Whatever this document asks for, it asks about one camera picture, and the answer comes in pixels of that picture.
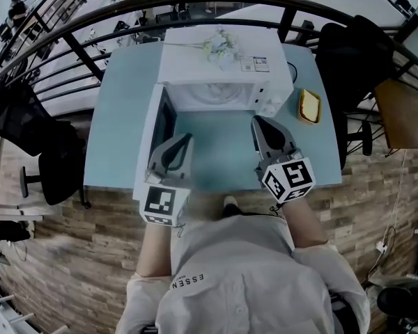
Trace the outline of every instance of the label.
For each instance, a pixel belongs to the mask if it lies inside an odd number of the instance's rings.
[[[256,72],[269,72],[270,66],[266,57],[252,57],[254,59],[254,69]]]
[[[240,58],[240,64],[242,66],[242,72],[254,72],[254,59],[252,57]]]

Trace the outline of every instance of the chair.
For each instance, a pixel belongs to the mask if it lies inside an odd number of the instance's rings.
[[[348,134],[345,112],[353,112],[366,95],[394,75],[392,39],[373,22],[355,16],[347,27],[326,24],[322,28],[316,63],[327,92],[339,149],[341,168],[345,166],[347,144],[362,140],[362,152],[372,152],[370,124]]]
[[[85,201],[83,187],[85,141],[69,122],[53,119],[25,81],[10,88],[0,84],[0,136],[31,156],[40,154],[39,176],[27,176],[24,167],[20,171],[24,198],[28,183],[41,182],[49,205],[63,202],[79,190],[83,206],[91,206]]]

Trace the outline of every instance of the forearm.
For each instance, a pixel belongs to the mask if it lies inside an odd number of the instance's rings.
[[[147,223],[136,272],[142,277],[171,276],[171,227]]]
[[[327,235],[305,198],[286,202],[282,210],[296,248],[322,245]]]

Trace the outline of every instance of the table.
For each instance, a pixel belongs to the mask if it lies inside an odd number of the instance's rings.
[[[375,99],[391,149],[418,148],[418,92],[399,81],[376,87]]]
[[[341,183],[334,125],[322,79],[311,51],[283,45],[296,66],[295,91],[275,117],[287,127],[313,166],[317,185]],[[117,49],[111,55],[95,105],[88,139],[84,183],[133,189],[146,111],[157,82],[162,42]],[[300,89],[320,96],[319,125],[297,119]],[[250,129],[252,111],[178,113],[175,133],[192,132],[195,147],[192,179],[200,191],[260,189]]]

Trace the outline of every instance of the shoe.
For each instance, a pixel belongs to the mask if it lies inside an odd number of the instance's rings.
[[[224,202],[223,202],[223,206],[225,207],[228,204],[234,204],[236,207],[238,207],[237,200],[233,196],[225,197]]]

